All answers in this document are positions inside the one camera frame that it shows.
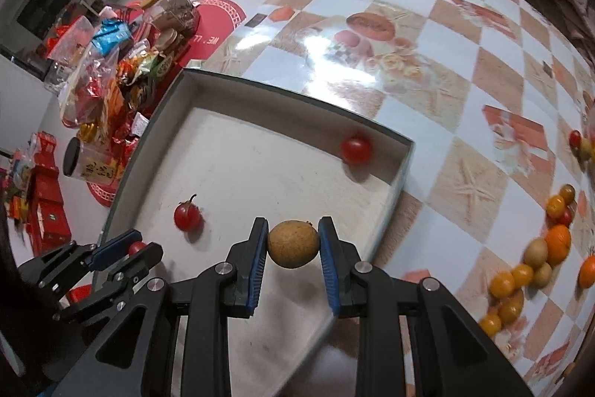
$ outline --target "table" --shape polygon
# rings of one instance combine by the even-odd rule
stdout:
[[[595,242],[594,199],[567,145],[570,130],[584,128],[595,78],[555,27],[523,0],[267,0],[200,65],[413,139],[405,192],[374,263],[410,281],[438,278],[476,319],[489,308],[493,275],[544,234],[547,199],[571,183],[570,255],[495,337],[535,395],[553,393],[595,304],[595,289],[575,291]],[[336,395],[353,392],[356,328],[340,322],[287,395],[334,395],[333,381]]]

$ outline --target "red fruit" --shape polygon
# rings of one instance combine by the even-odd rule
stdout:
[[[198,207],[192,204],[192,199],[196,197],[194,194],[188,201],[180,202],[174,212],[174,223],[180,231],[189,232],[197,229],[201,222],[202,216]]]
[[[568,136],[568,144],[572,148],[579,148],[581,146],[581,132],[578,130],[572,130]]]
[[[138,251],[147,247],[147,245],[142,241],[135,241],[128,247],[128,255],[134,256]]]
[[[346,138],[341,144],[341,159],[348,165],[362,165],[372,158],[372,144],[360,135]]]
[[[570,208],[566,208],[564,209],[564,212],[562,213],[562,215],[560,217],[558,217],[558,220],[556,221],[557,224],[563,224],[566,227],[570,226],[570,224],[572,223],[572,211],[570,210]]]

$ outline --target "orange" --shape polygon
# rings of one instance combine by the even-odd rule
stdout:
[[[550,266],[557,266],[570,253],[570,231],[565,225],[556,224],[546,234],[547,262]]]
[[[589,256],[582,263],[578,273],[578,286],[583,289],[590,288],[595,283],[595,256]]]
[[[515,279],[515,288],[519,289],[533,280],[533,268],[528,264],[520,264],[511,271],[512,277]]]
[[[515,290],[515,279],[509,271],[496,274],[490,283],[490,293],[494,298],[505,298]]]
[[[566,202],[564,202],[564,198],[560,195],[551,196],[550,200],[547,201],[546,214],[553,221],[564,214],[564,209],[566,209]]]
[[[479,321],[481,329],[492,338],[502,329],[502,322],[498,315],[486,315]]]

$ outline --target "small potato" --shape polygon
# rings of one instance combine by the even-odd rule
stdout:
[[[547,261],[547,243],[542,237],[531,241],[523,254],[523,261],[533,269],[539,269]]]
[[[550,282],[551,279],[551,266],[548,263],[543,263],[541,268],[533,273],[533,281],[531,285],[535,288],[543,288],[547,286],[547,283]]]
[[[282,268],[304,266],[314,259],[319,248],[318,233],[309,222],[283,221],[268,234],[268,255]]]

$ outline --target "orange cherry tomato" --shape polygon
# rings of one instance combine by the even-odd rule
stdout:
[[[564,214],[564,209],[566,209],[566,203],[560,195],[551,196],[550,200],[547,201],[546,214],[553,221]]]

